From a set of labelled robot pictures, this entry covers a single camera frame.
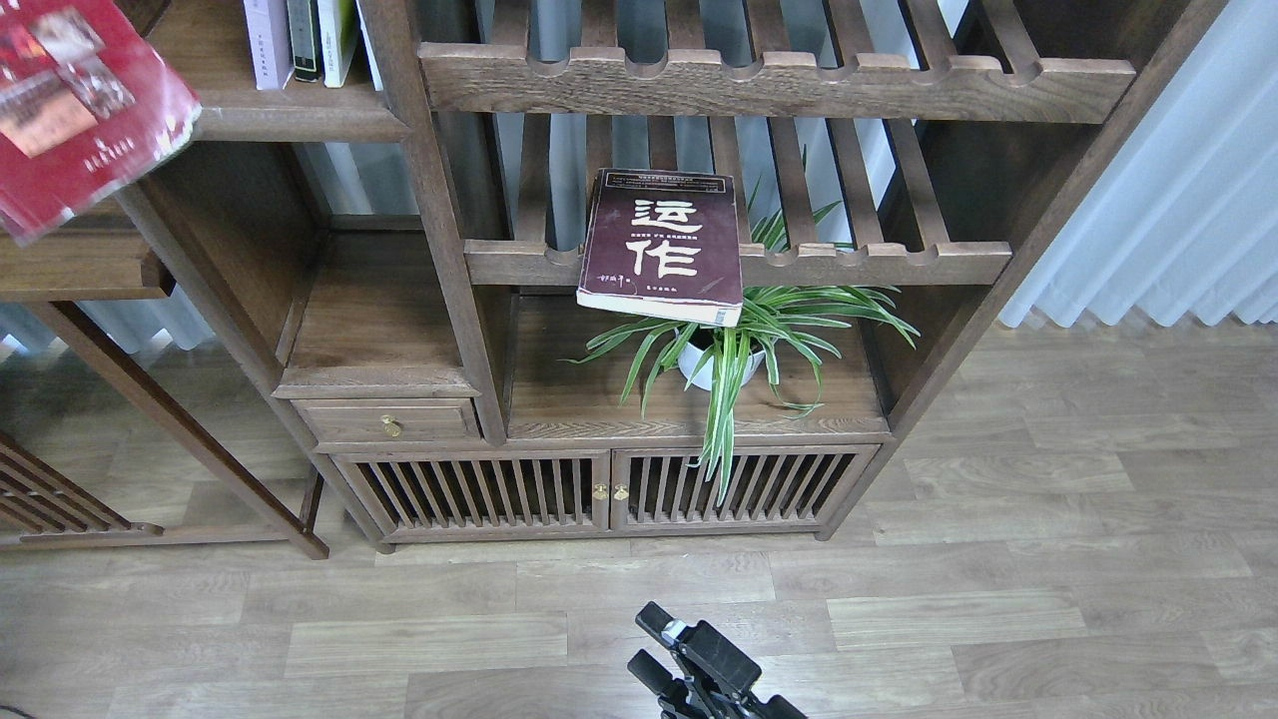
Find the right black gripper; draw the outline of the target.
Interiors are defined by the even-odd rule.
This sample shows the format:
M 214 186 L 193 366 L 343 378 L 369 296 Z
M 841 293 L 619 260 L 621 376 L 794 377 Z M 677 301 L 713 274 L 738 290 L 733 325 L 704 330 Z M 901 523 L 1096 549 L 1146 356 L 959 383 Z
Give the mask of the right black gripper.
M 762 676 L 760 665 L 705 619 L 686 624 L 657 602 L 648 602 L 636 614 L 636 624 L 676 659 L 685 660 L 686 676 L 699 672 L 720 692 L 711 692 L 704 701 L 642 649 L 627 662 L 627 669 L 656 696 L 662 718 L 806 718 L 781 695 L 762 702 L 750 693 Z

